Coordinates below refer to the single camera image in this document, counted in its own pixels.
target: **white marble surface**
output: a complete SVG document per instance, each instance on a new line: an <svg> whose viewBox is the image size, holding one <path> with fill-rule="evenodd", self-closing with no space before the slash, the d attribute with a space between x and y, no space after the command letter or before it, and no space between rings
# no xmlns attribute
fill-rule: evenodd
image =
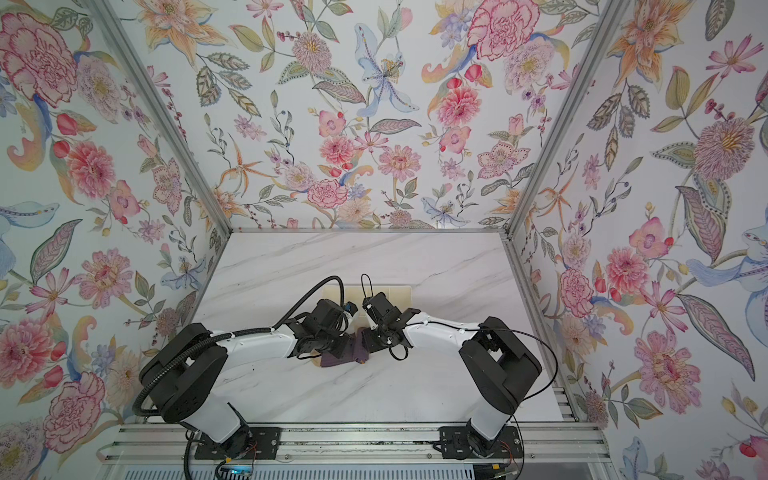
<svg viewBox="0 0 768 480"><path fill-rule="evenodd" d="M322 278L410 285L415 308L481 322L497 316L531 332L498 233L235 233L195 317L209 329L274 324ZM311 311L319 293L301 311ZM537 356L536 342L522 337ZM396 351L402 355L400 348ZM549 380L544 371L533 389ZM469 418L479 398L456 353L386 351L364 365L319 368L271 359L222 373L214 391L249 422L448 422ZM519 421L561 421L551 389L524 403Z"/></svg>

